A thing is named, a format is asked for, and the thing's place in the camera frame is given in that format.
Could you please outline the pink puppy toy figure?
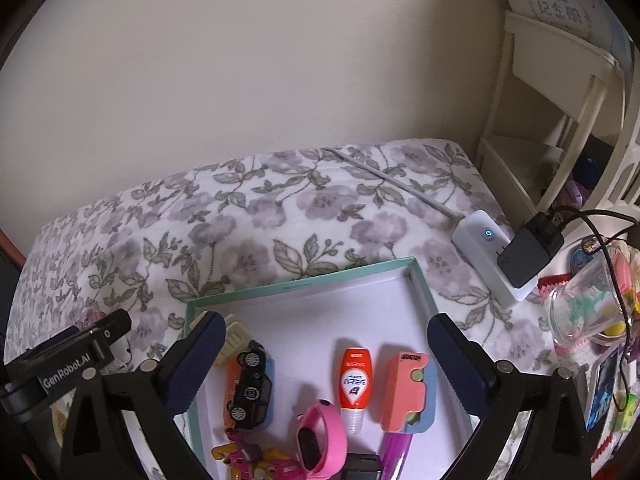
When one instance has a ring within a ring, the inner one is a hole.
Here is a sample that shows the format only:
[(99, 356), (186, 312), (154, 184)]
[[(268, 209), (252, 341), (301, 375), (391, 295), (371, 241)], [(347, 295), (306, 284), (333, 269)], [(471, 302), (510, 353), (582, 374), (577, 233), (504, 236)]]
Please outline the pink puppy toy figure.
[(228, 442), (214, 446), (210, 455), (228, 468), (231, 480), (303, 480), (306, 472), (298, 460), (277, 448), (261, 448), (240, 430), (224, 430)]

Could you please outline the pink blue folding toy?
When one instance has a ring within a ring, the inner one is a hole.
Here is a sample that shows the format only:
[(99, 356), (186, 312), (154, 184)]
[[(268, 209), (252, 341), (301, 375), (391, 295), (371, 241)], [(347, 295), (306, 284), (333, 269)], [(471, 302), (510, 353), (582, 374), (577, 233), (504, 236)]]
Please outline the pink blue folding toy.
[(390, 434), (423, 434), (434, 424), (437, 367), (427, 353), (401, 351), (386, 365), (381, 427)]

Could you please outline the purple lighter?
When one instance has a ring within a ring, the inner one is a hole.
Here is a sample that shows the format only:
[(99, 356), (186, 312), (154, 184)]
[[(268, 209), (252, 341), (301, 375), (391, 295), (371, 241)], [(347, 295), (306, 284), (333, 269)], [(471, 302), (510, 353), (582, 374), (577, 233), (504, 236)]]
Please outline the purple lighter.
[(383, 436), (380, 452), (381, 480), (399, 480), (404, 469), (413, 434), (404, 432), (386, 432)]

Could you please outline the cream hair claw clip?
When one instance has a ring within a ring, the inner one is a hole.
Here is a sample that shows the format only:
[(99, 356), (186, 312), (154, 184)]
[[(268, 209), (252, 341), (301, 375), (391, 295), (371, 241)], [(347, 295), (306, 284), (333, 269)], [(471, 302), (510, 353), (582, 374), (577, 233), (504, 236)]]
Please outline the cream hair claw clip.
[(252, 340), (250, 333), (234, 314), (227, 315), (224, 322), (226, 323), (226, 338), (224, 338), (224, 344), (215, 360), (217, 366), (224, 365), (234, 359), (247, 348)]

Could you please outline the black power adapter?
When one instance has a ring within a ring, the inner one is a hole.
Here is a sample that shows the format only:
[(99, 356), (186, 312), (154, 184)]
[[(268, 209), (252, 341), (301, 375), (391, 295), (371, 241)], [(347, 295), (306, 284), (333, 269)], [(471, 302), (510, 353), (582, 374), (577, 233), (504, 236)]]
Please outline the black power adapter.
[(348, 453), (341, 470), (341, 480), (380, 480), (383, 465), (375, 453)]

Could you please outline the red glue tube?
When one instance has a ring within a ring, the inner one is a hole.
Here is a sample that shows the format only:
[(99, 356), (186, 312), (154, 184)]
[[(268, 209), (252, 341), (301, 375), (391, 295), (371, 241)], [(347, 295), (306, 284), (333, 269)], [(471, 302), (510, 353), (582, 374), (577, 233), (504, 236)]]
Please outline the red glue tube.
[(338, 373), (338, 403), (349, 434), (358, 434), (372, 389), (373, 367), (370, 351), (348, 348), (344, 351)]

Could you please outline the pink kids smartwatch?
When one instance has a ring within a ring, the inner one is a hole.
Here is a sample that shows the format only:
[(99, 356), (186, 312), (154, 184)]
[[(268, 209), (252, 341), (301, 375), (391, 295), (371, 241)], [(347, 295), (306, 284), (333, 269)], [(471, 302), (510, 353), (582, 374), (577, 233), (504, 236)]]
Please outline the pink kids smartwatch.
[(298, 416), (297, 458), (307, 479), (331, 479), (345, 465), (347, 434), (340, 411), (320, 399)]

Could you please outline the clear plastic cup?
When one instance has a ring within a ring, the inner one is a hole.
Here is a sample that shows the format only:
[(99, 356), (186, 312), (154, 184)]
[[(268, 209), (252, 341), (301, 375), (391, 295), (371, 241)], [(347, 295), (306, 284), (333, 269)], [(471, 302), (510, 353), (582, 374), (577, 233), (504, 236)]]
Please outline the clear plastic cup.
[(550, 292), (546, 307), (554, 341), (570, 348), (617, 325), (622, 334), (632, 319), (631, 267), (617, 248), (599, 252), (566, 284)]

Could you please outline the black charger plug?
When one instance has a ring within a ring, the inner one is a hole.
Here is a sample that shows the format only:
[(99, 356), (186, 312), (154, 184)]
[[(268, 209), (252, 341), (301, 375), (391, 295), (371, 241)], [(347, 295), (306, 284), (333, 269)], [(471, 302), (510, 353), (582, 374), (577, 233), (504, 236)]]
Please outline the black charger plug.
[(551, 262), (564, 245), (550, 214), (538, 212), (498, 255), (498, 268), (515, 288), (521, 288)]

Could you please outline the white power strip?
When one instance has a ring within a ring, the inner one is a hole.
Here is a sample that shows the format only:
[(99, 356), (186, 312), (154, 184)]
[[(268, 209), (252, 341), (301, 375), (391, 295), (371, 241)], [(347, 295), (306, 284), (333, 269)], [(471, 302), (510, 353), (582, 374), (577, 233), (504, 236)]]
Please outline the white power strip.
[(498, 257), (511, 240), (486, 211), (475, 211), (460, 220), (451, 240), (501, 307), (514, 307), (537, 286), (538, 276), (534, 275), (523, 286), (514, 287), (499, 268)]

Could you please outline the teal white box lid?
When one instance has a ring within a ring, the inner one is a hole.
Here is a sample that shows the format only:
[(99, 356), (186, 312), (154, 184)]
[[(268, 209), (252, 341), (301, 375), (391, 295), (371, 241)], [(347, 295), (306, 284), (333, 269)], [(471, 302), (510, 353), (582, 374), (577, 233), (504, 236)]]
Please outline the teal white box lid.
[[(296, 417), (318, 399), (338, 407), (337, 373), (349, 347), (370, 350), (374, 365), (371, 401), (362, 430), (349, 437), (349, 451), (378, 451), (386, 363), (402, 350), (431, 353), (426, 326), (438, 313), (413, 258), (193, 300), (185, 335), (205, 310), (232, 315), (274, 359), (272, 422), (247, 440), (293, 454)], [(228, 468), (210, 454), (227, 443), (226, 375), (227, 365), (213, 366), (188, 411), (192, 448), (214, 479), (229, 479)], [(440, 479), (472, 434), (469, 416), (440, 370), (435, 400), (433, 425), (412, 438), (399, 479)]]

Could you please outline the floral grey white blanket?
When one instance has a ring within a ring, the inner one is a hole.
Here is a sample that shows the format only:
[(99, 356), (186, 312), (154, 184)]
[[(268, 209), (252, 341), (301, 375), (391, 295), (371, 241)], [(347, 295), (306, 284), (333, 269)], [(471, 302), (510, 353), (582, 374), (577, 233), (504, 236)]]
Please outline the floral grey white blanket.
[(13, 359), (115, 308), (134, 362), (180, 336), (196, 298), (412, 257), (438, 306), (494, 359), (549, 373), (558, 360), (537, 296), (503, 307), (454, 248), (454, 214), (506, 216), (447, 140), (261, 154), (141, 183), (37, 234), (9, 314)]

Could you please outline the cream wooden shelf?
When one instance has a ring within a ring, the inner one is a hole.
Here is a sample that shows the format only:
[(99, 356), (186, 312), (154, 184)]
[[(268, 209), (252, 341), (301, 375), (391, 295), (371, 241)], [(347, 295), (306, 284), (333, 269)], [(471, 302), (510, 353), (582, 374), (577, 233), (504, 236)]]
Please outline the cream wooden shelf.
[(588, 208), (639, 211), (639, 75), (569, 32), (508, 12), (476, 164), (519, 226), (548, 210), (592, 146), (605, 158)]

